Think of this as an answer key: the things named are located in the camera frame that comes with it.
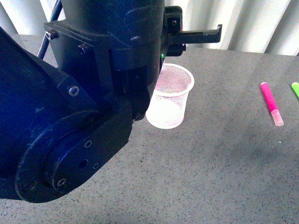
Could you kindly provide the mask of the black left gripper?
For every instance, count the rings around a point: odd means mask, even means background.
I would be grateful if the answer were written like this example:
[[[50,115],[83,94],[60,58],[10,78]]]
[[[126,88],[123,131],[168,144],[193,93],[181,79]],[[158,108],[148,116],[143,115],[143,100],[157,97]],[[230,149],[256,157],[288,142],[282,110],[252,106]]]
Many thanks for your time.
[[[213,30],[182,31],[183,10],[180,6],[167,6],[164,11],[164,24],[168,34],[169,44],[166,56],[181,56],[186,51],[185,44],[219,43],[222,24]]]

